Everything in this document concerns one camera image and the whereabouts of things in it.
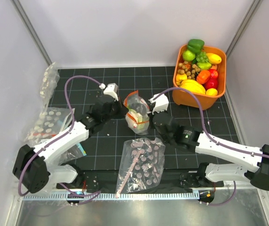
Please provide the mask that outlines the orange pumpkin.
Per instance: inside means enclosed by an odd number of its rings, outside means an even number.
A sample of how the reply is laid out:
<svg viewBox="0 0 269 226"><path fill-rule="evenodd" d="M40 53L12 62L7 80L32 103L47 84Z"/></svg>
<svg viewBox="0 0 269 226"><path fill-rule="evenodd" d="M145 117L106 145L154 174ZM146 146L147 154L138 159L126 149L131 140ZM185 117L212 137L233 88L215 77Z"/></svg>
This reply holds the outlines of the orange pumpkin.
<svg viewBox="0 0 269 226"><path fill-rule="evenodd" d="M208 70L202 70L196 77L196 81L199 84L205 84L211 76L211 73Z"/></svg>

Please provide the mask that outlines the white cauliflower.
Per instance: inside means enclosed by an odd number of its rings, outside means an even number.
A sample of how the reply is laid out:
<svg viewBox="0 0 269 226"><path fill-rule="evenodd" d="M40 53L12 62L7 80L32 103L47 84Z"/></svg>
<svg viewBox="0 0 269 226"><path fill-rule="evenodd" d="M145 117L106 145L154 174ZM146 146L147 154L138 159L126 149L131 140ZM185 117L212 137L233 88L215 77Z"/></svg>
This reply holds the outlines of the white cauliflower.
<svg viewBox="0 0 269 226"><path fill-rule="evenodd" d="M141 113L129 109L125 116L128 127L136 134L143 134L147 132L149 127L148 115L142 115Z"/></svg>

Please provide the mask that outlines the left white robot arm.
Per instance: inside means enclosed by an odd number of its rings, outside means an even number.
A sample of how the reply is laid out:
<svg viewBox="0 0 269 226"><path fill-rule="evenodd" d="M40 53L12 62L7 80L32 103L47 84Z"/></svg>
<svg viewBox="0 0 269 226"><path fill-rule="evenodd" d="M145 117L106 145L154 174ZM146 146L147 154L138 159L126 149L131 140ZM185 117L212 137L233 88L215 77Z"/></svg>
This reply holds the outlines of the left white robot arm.
<svg viewBox="0 0 269 226"><path fill-rule="evenodd" d="M34 147L22 146L13 167L19 194L24 196L23 186L32 194L48 192L59 183L81 187L84 174L75 164L60 163L61 155L98 133L109 120L124 118L127 112L120 99L102 95L66 130Z"/></svg>

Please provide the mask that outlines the green bell pepper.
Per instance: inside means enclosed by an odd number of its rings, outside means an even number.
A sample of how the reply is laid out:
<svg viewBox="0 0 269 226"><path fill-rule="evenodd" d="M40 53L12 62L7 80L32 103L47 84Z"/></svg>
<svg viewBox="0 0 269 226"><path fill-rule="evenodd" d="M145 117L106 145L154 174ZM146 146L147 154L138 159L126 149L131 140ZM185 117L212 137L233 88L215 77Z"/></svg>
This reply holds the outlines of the green bell pepper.
<svg viewBox="0 0 269 226"><path fill-rule="evenodd" d="M195 54L201 52L204 47L205 42L200 39L191 39L187 44L187 49Z"/></svg>

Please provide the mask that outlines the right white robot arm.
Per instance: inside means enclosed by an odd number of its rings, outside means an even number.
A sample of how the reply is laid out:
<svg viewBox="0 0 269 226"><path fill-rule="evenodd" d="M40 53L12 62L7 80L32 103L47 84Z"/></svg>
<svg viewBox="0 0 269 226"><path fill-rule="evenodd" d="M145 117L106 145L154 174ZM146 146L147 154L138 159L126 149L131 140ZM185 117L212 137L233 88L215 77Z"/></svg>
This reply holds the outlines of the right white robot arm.
<svg viewBox="0 0 269 226"><path fill-rule="evenodd" d="M150 122L165 144L227 161L226 164L201 163L196 174L200 186L226 180L246 181L269 191L269 145L251 147L220 139L203 130L180 125L166 111L151 113Z"/></svg>

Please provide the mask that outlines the clear bag orange zipper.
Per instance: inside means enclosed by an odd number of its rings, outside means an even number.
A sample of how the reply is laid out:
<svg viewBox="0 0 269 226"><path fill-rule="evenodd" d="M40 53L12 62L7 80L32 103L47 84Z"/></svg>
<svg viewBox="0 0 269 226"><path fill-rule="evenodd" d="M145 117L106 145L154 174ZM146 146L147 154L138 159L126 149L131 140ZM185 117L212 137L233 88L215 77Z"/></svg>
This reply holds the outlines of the clear bag orange zipper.
<svg viewBox="0 0 269 226"><path fill-rule="evenodd" d="M139 96L138 90L130 93L124 100L123 105L128 109L125 116L128 127L137 135L148 134L150 111L146 101Z"/></svg>

